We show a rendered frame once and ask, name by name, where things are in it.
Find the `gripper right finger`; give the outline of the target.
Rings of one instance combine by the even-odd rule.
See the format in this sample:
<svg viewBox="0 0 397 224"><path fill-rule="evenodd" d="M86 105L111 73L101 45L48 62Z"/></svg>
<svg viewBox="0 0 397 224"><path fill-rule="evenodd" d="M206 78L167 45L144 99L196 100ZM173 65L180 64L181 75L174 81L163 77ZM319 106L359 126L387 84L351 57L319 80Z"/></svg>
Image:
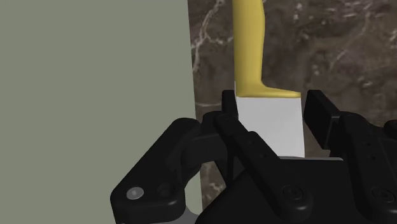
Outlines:
<svg viewBox="0 0 397 224"><path fill-rule="evenodd" d="M320 147L347 163L357 210L373 224L397 224L397 119L373 125L320 90L307 92L303 119Z"/></svg>

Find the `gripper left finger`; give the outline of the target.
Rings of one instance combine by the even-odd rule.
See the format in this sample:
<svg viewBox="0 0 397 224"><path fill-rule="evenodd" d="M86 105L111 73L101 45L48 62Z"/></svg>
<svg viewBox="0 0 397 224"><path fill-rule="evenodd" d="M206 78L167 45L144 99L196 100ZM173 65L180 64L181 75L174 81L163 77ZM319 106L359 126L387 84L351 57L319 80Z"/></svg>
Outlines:
<svg viewBox="0 0 397 224"><path fill-rule="evenodd" d="M243 138L265 163L268 186L252 180L230 154L213 125L217 112L201 122L174 120L110 195L116 224L314 224L313 199L301 186L277 185L293 159L304 157L302 131L286 122L243 118L257 135ZM185 187L205 162L216 162L230 186L202 213L189 212Z"/></svg>

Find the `yellow-handled knife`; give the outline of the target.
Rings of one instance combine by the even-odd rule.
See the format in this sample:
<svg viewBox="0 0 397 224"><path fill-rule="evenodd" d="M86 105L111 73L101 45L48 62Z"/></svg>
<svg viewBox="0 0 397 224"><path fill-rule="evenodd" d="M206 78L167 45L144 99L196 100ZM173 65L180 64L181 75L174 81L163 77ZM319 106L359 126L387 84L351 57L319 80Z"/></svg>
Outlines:
<svg viewBox="0 0 397 224"><path fill-rule="evenodd" d="M262 0L232 0L234 83L240 122L281 157L304 157L302 95L262 81Z"/></svg>

